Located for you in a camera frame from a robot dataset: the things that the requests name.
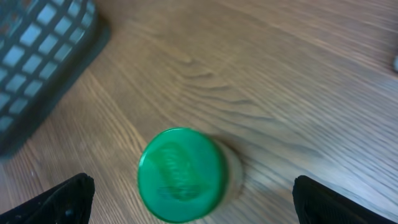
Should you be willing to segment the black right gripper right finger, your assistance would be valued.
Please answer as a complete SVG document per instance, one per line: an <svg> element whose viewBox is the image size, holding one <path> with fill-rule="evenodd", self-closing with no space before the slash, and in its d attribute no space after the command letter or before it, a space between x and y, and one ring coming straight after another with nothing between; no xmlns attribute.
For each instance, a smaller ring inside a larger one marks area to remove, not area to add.
<svg viewBox="0 0 398 224"><path fill-rule="evenodd" d="M300 224L397 224L305 175L295 179L292 196Z"/></svg>

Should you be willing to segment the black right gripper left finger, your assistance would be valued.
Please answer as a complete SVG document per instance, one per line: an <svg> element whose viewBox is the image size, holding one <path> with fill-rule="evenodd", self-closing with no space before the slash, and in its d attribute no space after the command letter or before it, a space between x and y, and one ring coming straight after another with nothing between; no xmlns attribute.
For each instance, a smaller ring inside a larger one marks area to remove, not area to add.
<svg viewBox="0 0 398 224"><path fill-rule="evenodd" d="M88 224L94 194L94 179L80 173L1 214L1 224Z"/></svg>

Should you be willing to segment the green lid white jar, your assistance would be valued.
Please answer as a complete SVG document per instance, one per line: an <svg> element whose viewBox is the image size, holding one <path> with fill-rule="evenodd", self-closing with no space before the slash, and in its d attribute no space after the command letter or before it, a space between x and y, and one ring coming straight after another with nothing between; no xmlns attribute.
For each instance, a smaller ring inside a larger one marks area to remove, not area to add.
<svg viewBox="0 0 398 224"><path fill-rule="evenodd" d="M234 200L243 184L238 155L225 143L191 128L170 128L144 149L137 168L139 195L158 219L185 223Z"/></svg>

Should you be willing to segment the grey plastic mesh basket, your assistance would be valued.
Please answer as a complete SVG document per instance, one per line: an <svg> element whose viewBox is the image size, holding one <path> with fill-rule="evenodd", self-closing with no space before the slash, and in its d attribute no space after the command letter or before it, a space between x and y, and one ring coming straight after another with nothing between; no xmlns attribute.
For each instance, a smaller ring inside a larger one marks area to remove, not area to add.
<svg viewBox="0 0 398 224"><path fill-rule="evenodd" d="M1 1L1 157L18 151L107 44L93 0Z"/></svg>

